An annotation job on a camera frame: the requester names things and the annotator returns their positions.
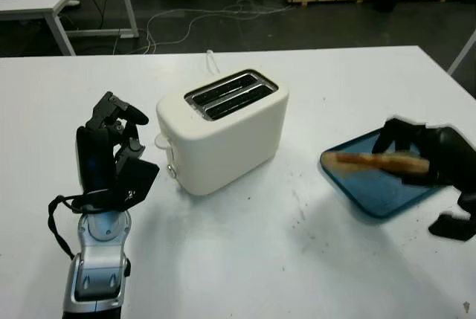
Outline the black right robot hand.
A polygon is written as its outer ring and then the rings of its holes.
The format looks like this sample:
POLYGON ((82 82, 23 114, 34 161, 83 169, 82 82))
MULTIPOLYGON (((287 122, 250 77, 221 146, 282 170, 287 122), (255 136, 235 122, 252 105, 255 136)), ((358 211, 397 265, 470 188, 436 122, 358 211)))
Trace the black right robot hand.
POLYGON ((399 118, 387 120, 373 146, 373 153, 384 153, 395 146, 408 151, 414 145, 429 161, 426 175, 396 174, 402 183, 418 186, 452 186, 460 191, 458 205, 475 216, 475 148, 451 126, 427 127, 399 118))

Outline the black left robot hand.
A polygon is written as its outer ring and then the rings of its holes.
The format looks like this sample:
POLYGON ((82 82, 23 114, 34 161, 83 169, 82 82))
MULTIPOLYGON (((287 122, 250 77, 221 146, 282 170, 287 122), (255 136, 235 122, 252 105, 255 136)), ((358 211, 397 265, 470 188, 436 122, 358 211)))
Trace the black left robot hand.
POLYGON ((149 118, 139 109, 106 92, 93 107, 92 115, 76 132, 77 160, 83 191, 111 188, 126 160, 140 158, 138 126, 149 118))

